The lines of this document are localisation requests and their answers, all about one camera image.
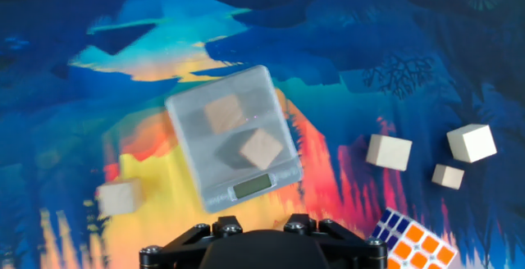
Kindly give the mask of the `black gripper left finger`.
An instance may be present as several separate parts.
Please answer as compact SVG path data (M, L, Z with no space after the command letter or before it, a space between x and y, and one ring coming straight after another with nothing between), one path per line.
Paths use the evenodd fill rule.
M139 268L168 269L178 262L200 261L212 242L242 233L243 228L235 216L218 217L211 225L196 224L164 246L142 248Z

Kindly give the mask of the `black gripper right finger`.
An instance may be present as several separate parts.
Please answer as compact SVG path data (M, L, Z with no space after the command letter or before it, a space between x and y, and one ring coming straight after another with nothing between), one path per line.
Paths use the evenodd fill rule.
M388 252L383 240L362 239L332 219L317 221L308 214L295 213L283 225L283 231L303 235L317 244L329 268L388 268Z

